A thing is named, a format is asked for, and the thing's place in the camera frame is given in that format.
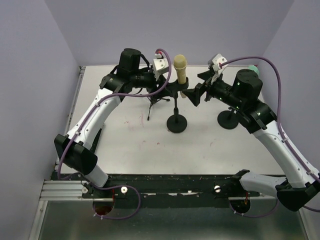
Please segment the beige microphone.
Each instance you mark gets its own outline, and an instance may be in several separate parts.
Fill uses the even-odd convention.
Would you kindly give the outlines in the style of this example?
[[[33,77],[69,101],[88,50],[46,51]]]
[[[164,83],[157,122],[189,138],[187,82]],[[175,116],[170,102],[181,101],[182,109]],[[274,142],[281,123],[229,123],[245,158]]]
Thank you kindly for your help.
[[[187,67],[187,59],[184,55],[178,54],[173,59],[173,67],[176,71],[177,81],[180,85],[183,85],[187,82],[186,77],[186,67]]]

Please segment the black round-base clip stand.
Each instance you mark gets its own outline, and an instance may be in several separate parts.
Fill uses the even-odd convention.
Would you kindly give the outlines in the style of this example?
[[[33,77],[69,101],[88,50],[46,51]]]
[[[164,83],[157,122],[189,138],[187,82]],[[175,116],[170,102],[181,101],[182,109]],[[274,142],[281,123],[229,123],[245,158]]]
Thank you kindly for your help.
[[[167,121],[166,126],[167,129],[175,134],[182,133],[188,125],[187,119],[179,114],[178,109],[178,92],[182,90],[186,90],[189,87],[189,79],[186,78],[185,83],[179,83],[178,80],[174,82],[170,82],[166,85],[166,97],[174,98],[174,108],[173,108],[173,115],[171,115]]]

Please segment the teal microphone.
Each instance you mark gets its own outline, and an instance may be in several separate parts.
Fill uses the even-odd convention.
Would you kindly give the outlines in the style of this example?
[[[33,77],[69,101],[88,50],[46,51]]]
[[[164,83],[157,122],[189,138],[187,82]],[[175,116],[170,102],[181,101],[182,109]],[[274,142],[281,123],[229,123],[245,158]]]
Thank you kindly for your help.
[[[256,65],[249,65],[247,67],[248,70],[254,71],[258,76],[260,75],[260,71]]]

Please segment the black silver-head microphone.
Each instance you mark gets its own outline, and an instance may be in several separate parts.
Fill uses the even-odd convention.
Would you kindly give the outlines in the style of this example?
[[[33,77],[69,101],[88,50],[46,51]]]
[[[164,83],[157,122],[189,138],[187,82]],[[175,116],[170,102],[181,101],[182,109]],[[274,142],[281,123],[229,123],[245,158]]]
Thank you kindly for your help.
[[[102,130],[103,130],[102,128],[99,129],[99,131],[97,132],[97,134],[96,134],[96,136],[95,136],[95,138],[93,140],[93,143],[92,143],[92,146],[91,146],[91,149],[90,149],[90,151],[92,153],[96,152],[96,149],[97,149],[99,141],[100,141]]]

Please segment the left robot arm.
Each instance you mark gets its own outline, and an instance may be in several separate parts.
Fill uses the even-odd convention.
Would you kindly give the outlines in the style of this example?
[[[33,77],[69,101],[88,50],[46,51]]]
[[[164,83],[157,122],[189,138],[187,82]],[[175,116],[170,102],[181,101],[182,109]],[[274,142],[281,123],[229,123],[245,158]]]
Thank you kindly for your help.
[[[67,165],[93,184],[93,191],[99,197],[104,198],[110,194],[111,185],[107,182],[109,175],[100,168],[98,156],[91,150],[95,138],[124,98],[153,97],[165,89],[172,74],[172,63],[164,49],[158,48],[153,62],[146,60],[146,67],[140,68],[140,60],[144,58],[141,51],[125,48],[119,63],[102,78],[84,115],[67,133],[55,137],[59,180],[63,180],[62,166]],[[164,83],[158,83],[158,79],[165,74],[168,77]]]

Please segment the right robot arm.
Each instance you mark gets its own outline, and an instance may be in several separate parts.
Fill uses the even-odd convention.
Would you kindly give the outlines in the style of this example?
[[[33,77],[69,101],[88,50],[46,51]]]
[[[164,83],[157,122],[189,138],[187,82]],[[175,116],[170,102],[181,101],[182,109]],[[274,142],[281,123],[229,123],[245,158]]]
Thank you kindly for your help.
[[[320,172],[293,144],[272,109],[259,100],[262,86],[255,71],[241,69],[232,85],[221,76],[215,81],[209,77],[193,89],[183,90],[183,94],[195,106],[200,104],[203,94],[206,100],[215,98],[228,105],[235,111],[238,122],[264,145],[285,174],[273,177],[241,170],[232,177],[230,191],[236,196],[247,191],[266,194],[296,212],[319,193]]]

